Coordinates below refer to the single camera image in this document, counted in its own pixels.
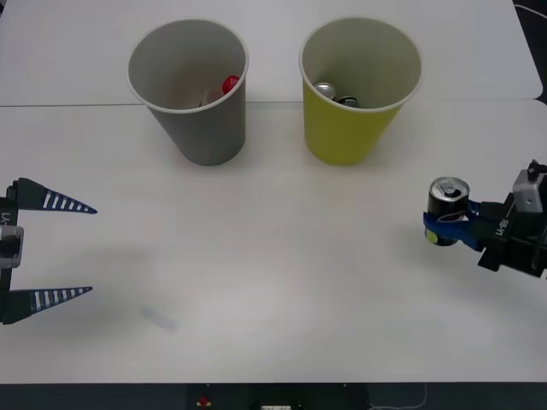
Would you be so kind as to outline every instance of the yellow paper cup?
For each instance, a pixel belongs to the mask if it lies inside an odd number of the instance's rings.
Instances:
[[[356,164],[378,142],[397,111],[418,90],[421,57],[398,28],[381,20],[347,18],[314,30],[300,50],[304,132],[309,150],[333,165]],[[346,107],[320,94],[327,82]]]

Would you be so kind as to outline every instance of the cup rim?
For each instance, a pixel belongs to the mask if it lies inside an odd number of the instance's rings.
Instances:
[[[137,91],[133,88],[132,84],[131,84],[131,79],[129,78],[129,63],[131,62],[131,58],[133,56],[133,53],[135,52],[135,50],[137,49],[137,47],[139,47],[139,45],[144,41],[145,38],[147,38],[148,36],[150,36],[153,32],[157,31],[157,30],[160,30],[162,29],[163,27],[166,27],[166,26],[170,26],[172,24],[177,24],[177,23],[180,23],[180,22],[187,22],[187,21],[204,21],[204,22],[208,22],[208,23],[212,23],[212,24],[215,24],[217,26],[220,26],[222,28],[224,28],[225,30],[228,30],[238,41],[239,43],[241,44],[241,46],[243,47],[243,51],[244,51],[244,54],[245,54],[245,65],[243,67],[243,72],[241,73],[241,76],[239,77],[239,81],[238,83],[236,84],[235,87],[233,87],[226,95],[224,95],[222,98],[219,98],[218,100],[216,100],[215,102],[212,102],[211,104],[207,104],[207,105],[204,105],[203,107],[197,107],[197,108],[183,108],[183,109],[173,109],[173,108],[164,108],[164,107],[160,107],[159,105],[155,105],[153,104],[152,102],[149,102],[147,100],[145,100],[144,98],[142,98],[138,93]],[[170,21],[168,23],[165,23],[165,24],[161,24],[160,26],[157,26],[157,27],[154,27],[152,28],[151,30],[149,30],[148,32],[146,32],[139,40],[138,42],[131,48],[131,52],[129,53],[129,57],[127,58],[127,63],[126,63],[126,82],[127,82],[127,85],[129,86],[129,89],[131,90],[131,93],[141,102],[143,103],[145,106],[147,106],[148,108],[152,108],[154,109],[155,111],[161,111],[163,113],[169,113],[169,114],[194,114],[194,113],[199,113],[201,111],[206,111],[208,109],[211,109],[213,107],[216,107],[217,105],[219,104],[222,104],[223,102],[225,102],[228,98],[230,98],[230,96],[232,96],[241,86],[242,84],[244,83],[245,81],[245,78],[247,77],[247,72],[249,71],[249,51],[247,50],[247,45],[245,44],[245,42],[243,41],[243,39],[236,33],[234,32],[232,29],[230,29],[229,27],[225,26],[224,24],[222,23],[219,23],[218,21],[215,21],[215,20],[211,20],[211,19],[200,19],[200,18],[197,18],[197,19],[183,19],[183,20],[174,20],[174,21]]]
[[[306,47],[306,44],[308,44],[308,41],[323,27],[326,27],[326,26],[328,26],[332,23],[336,23],[336,22],[339,22],[339,21],[347,21],[347,20],[379,21],[380,23],[384,23],[387,26],[390,26],[390,27],[394,28],[395,30],[398,30],[415,47],[416,52],[418,53],[418,58],[420,59],[420,64],[421,64],[420,77],[418,78],[418,81],[416,82],[416,85],[415,85],[414,89],[412,89],[412,91],[409,94],[407,94],[406,97],[402,98],[401,100],[399,100],[399,101],[397,101],[397,102],[395,102],[391,105],[386,105],[384,107],[378,107],[378,108],[353,108],[353,107],[348,107],[348,106],[345,106],[345,105],[342,105],[342,104],[338,104],[337,102],[334,102],[333,100],[328,99],[327,97],[323,96],[320,92],[318,92],[315,89],[314,85],[311,84],[311,81],[309,81],[308,75],[306,75],[306,73],[304,71],[304,66],[303,66],[303,52],[304,52],[304,48]],[[422,53],[421,53],[420,48],[418,47],[417,43],[405,31],[401,30],[399,27],[395,26],[394,24],[391,24],[389,21],[387,21],[383,18],[378,18],[378,17],[370,17],[370,16],[338,17],[337,19],[327,21],[326,23],[323,23],[320,26],[317,26],[304,39],[304,41],[302,43],[302,47],[300,48],[300,54],[299,54],[298,59],[299,59],[299,62],[298,62],[299,64],[298,65],[300,67],[300,74],[302,75],[302,78],[303,78],[304,82],[306,83],[306,85],[311,89],[311,91],[316,96],[318,96],[321,100],[331,104],[333,107],[337,107],[337,108],[340,108],[342,110],[350,111],[350,112],[354,112],[354,113],[370,113],[370,114],[372,114],[372,113],[383,113],[385,111],[390,111],[394,108],[399,108],[399,107],[403,106],[403,104],[405,104],[410,98],[412,98],[412,96],[420,89],[421,81],[423,80],[423,76],[424,76],[424,65],[423,65]]]

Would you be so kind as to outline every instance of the white table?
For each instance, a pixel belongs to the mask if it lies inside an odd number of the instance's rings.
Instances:
[[[2,328],[0,384],[545,381],[545,282],[432,246],[421,213],[443,174],[502,201],[547,160],[546,114],[420,92],[330,167],[299,103],[249,104],[243,151],[199,167],[143,107],[1,108],[0,187],[99,213],[21,213],[14,289],[94,290]]]
[[[511,0],[14,0],[0,20],[0,106],[128,104],[126,60],[151,28],[189,17],[232,27],[252,102],[301,101],[297,57],[323,22],[372,15],[421,47],[440,98],[534,98],[542,85]]]

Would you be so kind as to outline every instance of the white cable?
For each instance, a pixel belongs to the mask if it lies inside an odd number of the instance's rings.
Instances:
[[[424,400],[416,406],[405,406],[405,407],[391,407],[391,406],[376,406],[373,403],[370,403],[372,407],[369,407],[368,410],[414,410],[415,408],[420,408],[427,401],[427,383],[424,383]]]
[[[530,13],[534,13],[535,15],[538,15],[539,17],[543,17],[544,19],[547,20],[547,15],[542,15],[538,11],[536,11],[534,9],[530,9],[527,6],[521,6],[520,4],[515,4],[515,7],[518,8],[518,9],[523,9],[523,10],[529,11]]]

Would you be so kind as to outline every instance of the paper cup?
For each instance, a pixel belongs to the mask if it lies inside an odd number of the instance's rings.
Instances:
[[[335,20],[313,31],[300,50],[304,132],[309,150],[333,165],[360,162],[397,111],[418,90],[421,57],[399,29],[369,18]],[[353,96],[360,108],[329,100],[314,85],[327,82],[337,97]]]
[[[218,165],[245,142],[243,40],[221,24],[180,20],[146,34],[127,63],[127,82],[190,161]],[[222,98],[199,107],[230,75],[239,82]]]

